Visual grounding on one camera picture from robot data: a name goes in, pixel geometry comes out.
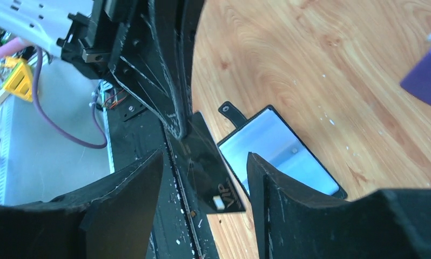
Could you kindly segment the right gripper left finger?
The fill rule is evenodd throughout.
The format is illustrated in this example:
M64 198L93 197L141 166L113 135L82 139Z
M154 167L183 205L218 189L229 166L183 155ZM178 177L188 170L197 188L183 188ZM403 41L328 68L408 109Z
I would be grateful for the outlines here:
M49 202L0 205L0 258L109 258L126 179L117 171Z

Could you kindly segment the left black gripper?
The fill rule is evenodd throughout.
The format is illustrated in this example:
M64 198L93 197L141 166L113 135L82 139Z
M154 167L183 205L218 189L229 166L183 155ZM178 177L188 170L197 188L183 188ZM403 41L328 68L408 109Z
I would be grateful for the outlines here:
M186 135L187 114L193 113L193 54L204 4L203 0L94 1L91 15L68 14L72 21L68 34L57 40L60 57L89 79L105 78L109 64L117 83L181 139ZM180 14L183 90L177 64Z

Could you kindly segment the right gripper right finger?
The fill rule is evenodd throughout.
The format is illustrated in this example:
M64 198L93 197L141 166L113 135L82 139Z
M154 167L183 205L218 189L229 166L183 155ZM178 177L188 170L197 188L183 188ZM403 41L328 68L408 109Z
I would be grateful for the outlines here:
M431 258L431 189L379 189L349 202L255 153L247 173L260 258Z

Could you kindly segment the black card holder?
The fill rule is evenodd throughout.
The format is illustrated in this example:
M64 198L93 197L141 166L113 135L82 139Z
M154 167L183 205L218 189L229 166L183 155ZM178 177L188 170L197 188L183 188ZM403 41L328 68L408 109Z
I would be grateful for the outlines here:
M251 118L246 118L229 101L218 111L235 126L218 142L219 150L247 195L247 157L252 152L309 187L339 199L347 198L346 191L272 105Z

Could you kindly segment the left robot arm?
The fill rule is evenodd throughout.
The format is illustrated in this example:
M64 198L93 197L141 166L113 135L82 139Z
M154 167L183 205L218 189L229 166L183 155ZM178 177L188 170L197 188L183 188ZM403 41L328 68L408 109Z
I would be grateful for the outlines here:
M124 88L177 139L189 132L204 1L0 1L0 28Z

